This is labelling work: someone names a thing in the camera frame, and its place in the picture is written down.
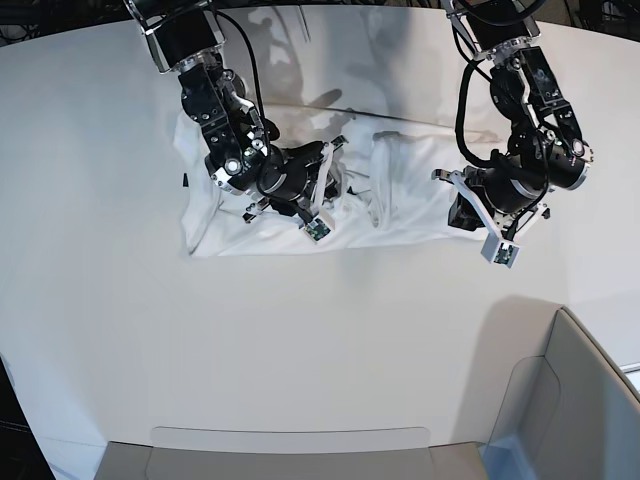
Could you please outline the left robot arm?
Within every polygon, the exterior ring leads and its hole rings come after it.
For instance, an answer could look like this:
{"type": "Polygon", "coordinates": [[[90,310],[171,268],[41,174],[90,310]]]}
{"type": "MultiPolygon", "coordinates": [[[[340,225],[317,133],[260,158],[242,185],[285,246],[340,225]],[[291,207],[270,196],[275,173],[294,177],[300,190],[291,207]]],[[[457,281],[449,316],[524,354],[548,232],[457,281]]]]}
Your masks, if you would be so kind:
{"type": "Polygon", "coordinates": [[[436,169],[435,180],[456,190],[448,224],[469,232],[487,231],[482,256],[512,267],[519,238],[537,220],[547,218],[545,197],[554,189],[573,191],[586,180],[594,153],[576,114],[536,41],[534,1],[447,1],[456,47],[466,62],[458,94],[454,133],[468,165],[463,170],[436,169]],[[510,123],[506,152],[482,159],[466,144],[469,86],[484,61],[491,100],[510,123]]]}

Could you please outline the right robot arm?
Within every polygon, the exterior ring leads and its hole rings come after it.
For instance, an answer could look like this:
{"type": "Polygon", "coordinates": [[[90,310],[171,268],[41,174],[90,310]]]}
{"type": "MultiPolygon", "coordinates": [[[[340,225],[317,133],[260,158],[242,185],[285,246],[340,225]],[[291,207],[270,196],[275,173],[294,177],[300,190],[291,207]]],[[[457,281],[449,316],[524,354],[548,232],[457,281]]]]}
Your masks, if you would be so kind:
{"type": "Polygon", "coordinates": [[[220,52],[224,13],[210,1],[128,1],[153,61],[175,72],[181,106],[207,148],[201,163],[215,192],[244,196],[241,217],[251,223],[265,213],[291,220],[312,241],[335,229],[327,210],[341,195],[334,165],[347,142],[313,141],[280,148],[280,131],[267,119],[261,98],[246,96],[243,80],[225,66],[220,52]]]}

